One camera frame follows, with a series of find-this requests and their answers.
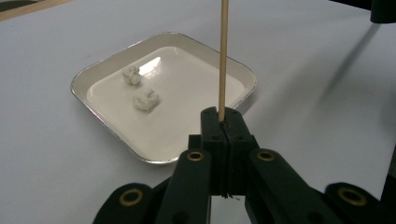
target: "white clump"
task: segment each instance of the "white clump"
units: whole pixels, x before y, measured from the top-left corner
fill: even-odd
[[[128,84],[137,85],[140,82],[141,76],[139,75],[139,69],[135,66],[122,69],[122,75],[124,81]]]
[[[135,92],[132,102],[137,109],[149,111],[158,103],[159,99],[158,93],[150,88],[143,87]]]

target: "wooden edge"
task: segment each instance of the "wooden edge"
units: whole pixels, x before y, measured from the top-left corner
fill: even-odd
[[[64,4],[71,1],[73,0],[45,0],[25,7],[17,7],[11,10],[0,12],[0,21],[5,21],[14,17],[19,17],[48,7],[56,7],[60,4]]]

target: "wooden skewer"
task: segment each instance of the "wooden skewer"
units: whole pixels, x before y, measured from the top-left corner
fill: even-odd
[[[225,117],[225,77],[227,68],[228,0],[221,0],[221,34],[219,66],[219,121]]]

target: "white table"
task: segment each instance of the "white table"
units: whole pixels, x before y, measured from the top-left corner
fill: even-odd
[[[213,0],[76,0],[0,22],[0,222],[91,223],[114,189],[170,176],[175,165],[132,156],[70,82],[166,31],[218,49],[219,12]],[[231,1],[228,51],[258,78],[240,109],[261,147],[315,189],[344,181],[379,198],[396,136],[396,24],[369,18],[328,1]],[[214,198],[212,223],[247,223],[239,199]]]

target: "square tray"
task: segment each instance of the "square tray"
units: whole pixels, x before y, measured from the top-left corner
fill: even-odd
[[[121,70],[140,68],[132,86]],[[256,77],[227,59],[226,106],[236,107],[256,87]],[[134,91],[148,87],[160,95],[150,111],[134,108]],[[218,105],[219,53],[185,35],[163,33],[124,49],[78,73],[73,94],[142,161],[176,161],[189,134],[200,133],[200,113]]]

